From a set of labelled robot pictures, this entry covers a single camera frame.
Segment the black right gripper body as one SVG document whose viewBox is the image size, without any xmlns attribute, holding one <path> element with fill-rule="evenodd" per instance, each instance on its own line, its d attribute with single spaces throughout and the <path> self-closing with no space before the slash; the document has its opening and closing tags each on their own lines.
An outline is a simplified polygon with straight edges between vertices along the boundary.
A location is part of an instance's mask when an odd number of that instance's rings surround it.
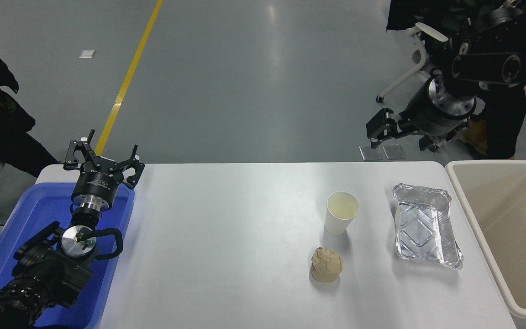
<svg viewBox="0 0 526 329">
<path fill-rule="evenodd" d="M 422 133 L 441 136 L 455 129 L 470 114 L 470 101 L 442 100 L 435 103 L 426 93 L 412 97 L 400 113 Z"/>
</svg>

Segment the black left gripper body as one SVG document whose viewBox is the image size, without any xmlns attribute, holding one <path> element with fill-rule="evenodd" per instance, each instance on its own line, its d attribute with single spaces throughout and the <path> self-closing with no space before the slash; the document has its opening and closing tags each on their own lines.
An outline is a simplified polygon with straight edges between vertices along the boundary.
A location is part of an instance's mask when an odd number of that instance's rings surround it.
<svg viewBox="0 0 526 329">
<path fill-rule="evenodd" d="M 99 170 L 93 164 L 82 164 L 79 171 L 79 179 L 71 195 L 73 202 L 79 202 L 84 196 L 97 196 L 105 202 L 114 202 L 121 183 L 120 173 Z"/>
</svg>

